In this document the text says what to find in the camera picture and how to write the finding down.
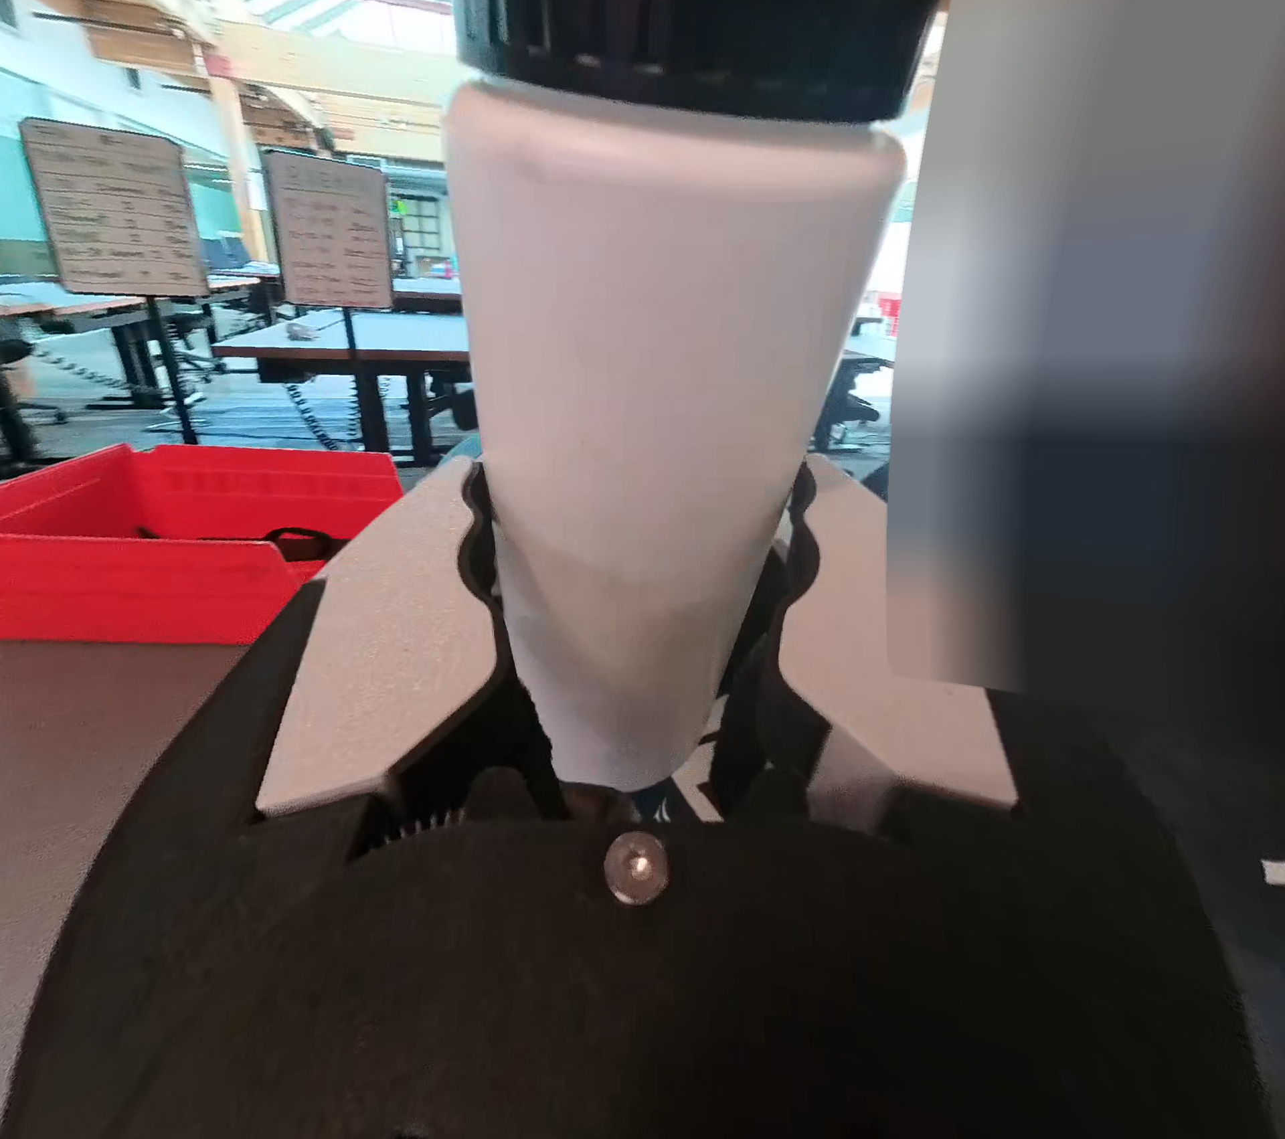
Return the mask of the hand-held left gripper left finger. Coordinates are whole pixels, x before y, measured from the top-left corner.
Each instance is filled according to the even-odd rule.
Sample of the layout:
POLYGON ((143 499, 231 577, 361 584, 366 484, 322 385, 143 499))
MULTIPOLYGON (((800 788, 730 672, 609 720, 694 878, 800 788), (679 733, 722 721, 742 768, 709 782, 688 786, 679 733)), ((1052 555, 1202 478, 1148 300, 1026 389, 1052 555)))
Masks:
POLYGON ((495 684, 496 612, 469 558, 489 530, 483 476, 479 459, 445 462, 321 570, 255 796, 262 816, 354 798, 408 814, 405 771, 495 684))

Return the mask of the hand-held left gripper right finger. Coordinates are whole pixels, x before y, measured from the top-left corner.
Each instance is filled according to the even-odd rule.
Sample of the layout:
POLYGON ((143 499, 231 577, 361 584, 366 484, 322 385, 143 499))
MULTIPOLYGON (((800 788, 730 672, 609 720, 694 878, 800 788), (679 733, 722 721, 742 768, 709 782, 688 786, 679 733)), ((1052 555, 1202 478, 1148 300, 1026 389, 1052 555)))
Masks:
POLYGON ((799 479, 789 547, 813 547, 816 566, 783 610, 776 663, 820 720, 801 767, 811 819, 875 828, 902 791, 1010 812, 1018 790, 987 693, 892 669, 884 502, 824 456, 799 479))

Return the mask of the red plastic bin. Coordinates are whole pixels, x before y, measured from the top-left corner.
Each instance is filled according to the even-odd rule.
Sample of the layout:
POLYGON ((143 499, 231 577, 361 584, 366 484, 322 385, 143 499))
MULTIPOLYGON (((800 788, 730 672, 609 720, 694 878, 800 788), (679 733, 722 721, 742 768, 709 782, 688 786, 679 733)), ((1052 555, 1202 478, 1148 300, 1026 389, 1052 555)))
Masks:
POLYGON ((5 642, 242 646, 327 562, 262 538, 297 526, 334 558, 402 497, 393 460, 125 443, 1 484, 5 642))

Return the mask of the white bottle with black cap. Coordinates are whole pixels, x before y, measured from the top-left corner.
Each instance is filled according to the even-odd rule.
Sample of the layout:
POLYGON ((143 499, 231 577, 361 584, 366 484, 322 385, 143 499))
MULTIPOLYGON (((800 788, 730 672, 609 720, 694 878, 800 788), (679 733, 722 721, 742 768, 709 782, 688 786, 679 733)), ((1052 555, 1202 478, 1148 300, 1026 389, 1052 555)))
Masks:
POLYGON ((559 779, 693 752, 878 257, 941 0, 453 0, 440 123, 516 675, 559 779))

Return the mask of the wooden office desk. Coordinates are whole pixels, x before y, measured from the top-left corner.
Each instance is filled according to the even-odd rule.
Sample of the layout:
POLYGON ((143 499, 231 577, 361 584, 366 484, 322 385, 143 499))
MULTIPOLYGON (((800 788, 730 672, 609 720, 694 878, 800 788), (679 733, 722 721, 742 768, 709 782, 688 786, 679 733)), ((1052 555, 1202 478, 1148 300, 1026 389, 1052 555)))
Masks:
POLYGON ((444 455, 432 422, 448 415, 457 431, 476 428, 473 375, 465 320, 457 313, 310 312, 302 317, 309 337, 289 333, 287 323, 224 339, 212 347, 216 360, 252 363, 261 383, 301 385, 339 376, 356 392, 358 436, 368 452, 392 455, 384 377, 405 388, 408 462, 435 468, 444 455))
MULTIPOLYGON (((174 356, 184 380, 211 379, 224 369, 211 353, 198 352, 191 340, 203 339, 208 349, 218 341, 216 306, 232 308, 263 325, 281 298, 277 280, 232 273, 208 277, 210 294, 157 300, 156 309, 168 328, 174 356)), ((93 404, 95 410, 157 411, 171 407, 168 377, 159 357, 159 333, 148 301, 137 296, 72 293, 57 280, 4 274, 2 311, 30 320, 46 337, 105 332, 115 348, 120 375, 111 385, 119 393, 93 404)))

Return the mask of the whiteboard on black stand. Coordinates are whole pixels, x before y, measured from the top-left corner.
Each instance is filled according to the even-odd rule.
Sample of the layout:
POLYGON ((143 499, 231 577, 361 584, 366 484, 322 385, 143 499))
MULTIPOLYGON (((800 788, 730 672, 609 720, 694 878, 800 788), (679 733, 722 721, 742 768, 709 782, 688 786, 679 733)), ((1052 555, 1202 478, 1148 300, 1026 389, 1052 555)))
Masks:
POLYGON ((339 313, 357 367, 354 312, 393 306, 388 191, 376 167, 294 150, 261 155, 265 199, 286 302, 339 313))
POLYGON ((198 444, 161 301, 204 301, 200 252, 183 149, 148 132, 58 119, 18 123, 58 285, 78 296, 143 300, 157 331, 184 444, 198 444))

